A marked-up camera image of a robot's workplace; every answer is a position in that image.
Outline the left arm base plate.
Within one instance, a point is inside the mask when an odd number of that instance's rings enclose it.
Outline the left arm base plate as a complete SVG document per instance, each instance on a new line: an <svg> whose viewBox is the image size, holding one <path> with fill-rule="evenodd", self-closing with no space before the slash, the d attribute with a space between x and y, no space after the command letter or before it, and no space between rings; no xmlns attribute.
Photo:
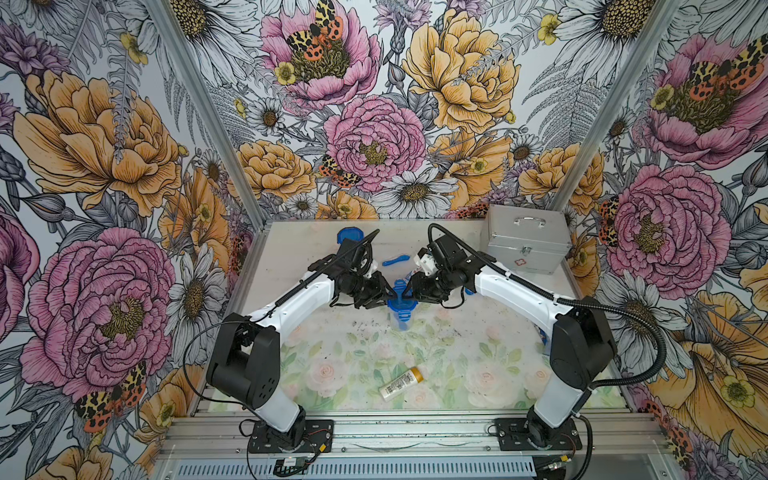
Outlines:
<svg viewBox="0 0 768 480"><path fill-rule="evenodd" d="M249 454L314 454L332 450L335 422L330 419L300 421L288 432L257 422L247 435Z"/></svg>

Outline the clear plastic cup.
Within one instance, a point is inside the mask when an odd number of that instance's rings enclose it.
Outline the clear plastic cup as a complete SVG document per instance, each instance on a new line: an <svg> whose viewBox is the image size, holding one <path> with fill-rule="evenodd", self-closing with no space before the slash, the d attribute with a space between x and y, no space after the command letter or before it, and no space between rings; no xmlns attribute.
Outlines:
<svg viewBox="0 0 768 480"><path fill-rule="evenodd" d="M392 314L392 320L397 330L407 331L410 329L412 324L411 310L391 309L390 313Z"/></svg>

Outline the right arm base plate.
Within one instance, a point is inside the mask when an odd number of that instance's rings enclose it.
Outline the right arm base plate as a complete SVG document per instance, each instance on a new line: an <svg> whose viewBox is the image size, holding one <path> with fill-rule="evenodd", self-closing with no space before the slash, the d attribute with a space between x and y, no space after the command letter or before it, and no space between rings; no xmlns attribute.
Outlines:
<svg viewBox="0 0 768 480"><path fill-rule="evenodd" d="M493 421L499 449L508 452L578 451L582 441L572 419L557 428L523 417L502 417Z"/></svg>

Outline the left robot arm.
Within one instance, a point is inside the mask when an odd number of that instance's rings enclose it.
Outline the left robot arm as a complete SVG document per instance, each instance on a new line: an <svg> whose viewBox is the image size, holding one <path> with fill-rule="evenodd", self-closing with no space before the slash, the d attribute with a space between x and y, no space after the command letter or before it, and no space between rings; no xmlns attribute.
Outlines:
<svg viewBox="0 0 768 480"><path fill-rule="evenodd" d="M281 449L297 449L306 431L305 410L279 386L282 341L341 295L356 309L385 307L396 297L374 265L372 243L379 233L343 240L336 253L312 263L278 299L222 322L206 382L250 410L266 425L266 440Z"/></svg>

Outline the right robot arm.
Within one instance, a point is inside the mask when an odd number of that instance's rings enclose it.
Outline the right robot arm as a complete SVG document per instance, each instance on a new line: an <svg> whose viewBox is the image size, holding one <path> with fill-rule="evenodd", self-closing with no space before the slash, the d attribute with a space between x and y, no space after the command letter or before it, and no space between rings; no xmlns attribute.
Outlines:
<svg viewBox="0 0 768 480"><path fill-rule="evenodd" d="M427 227L427 238L405 298L442 304L455 291L470 291L514 310L547 339L552 374L529 409L524 427L533 449L552 448L617 353L601 305L591 298L572 299L546 290L437 223Z"/></svg>

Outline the white gold tube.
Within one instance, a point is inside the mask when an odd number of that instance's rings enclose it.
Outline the white gold tube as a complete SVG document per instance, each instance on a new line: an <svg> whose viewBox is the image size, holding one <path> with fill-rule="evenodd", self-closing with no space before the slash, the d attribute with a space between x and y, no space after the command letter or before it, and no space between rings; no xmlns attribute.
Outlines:
<svg viewBox="0 0 768 480"><path fill-rule="evenodd" d="M389 383L379 388L379 393L384 401L389 401L398 396L408 388L418 385L423 381L421 371L417 367L412 367L391 380Z"/></svg>

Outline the blue lid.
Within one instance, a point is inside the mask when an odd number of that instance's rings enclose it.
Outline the blue lid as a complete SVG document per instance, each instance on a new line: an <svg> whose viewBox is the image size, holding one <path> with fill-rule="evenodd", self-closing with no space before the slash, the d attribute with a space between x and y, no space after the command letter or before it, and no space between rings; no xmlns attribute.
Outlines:
<svg viewBox="0 0 768 480"><path fill-rule="evenodd" d="M407 281L405 279L396 280L393 286L395 298L387 301L387 306L399 316L410 315L418 305L416 300L404 296L406 287Z"/></svg>
<svg viewBox="0 0 768 480"><path fill-rule="evenodd" d="M343 244L349 240L352 242L359 242L364 238L363 231L358 227L344 227L337 232L337 243Z"/></svg>

